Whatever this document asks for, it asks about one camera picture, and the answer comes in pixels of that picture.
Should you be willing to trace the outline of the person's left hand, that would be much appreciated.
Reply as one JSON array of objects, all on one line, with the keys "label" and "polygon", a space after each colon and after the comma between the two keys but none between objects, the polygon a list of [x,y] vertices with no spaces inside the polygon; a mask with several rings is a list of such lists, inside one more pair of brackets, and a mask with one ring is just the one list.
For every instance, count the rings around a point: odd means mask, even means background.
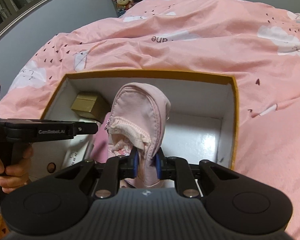
[{"label": "person's left hand", "polygon": [[0,187],[2,187],[4,193],[9,194],[27,185],[32,156],[33,148],[31,145],[28,145],[23,152],[23,157],[18,163],[4,167],[0,160]]}]

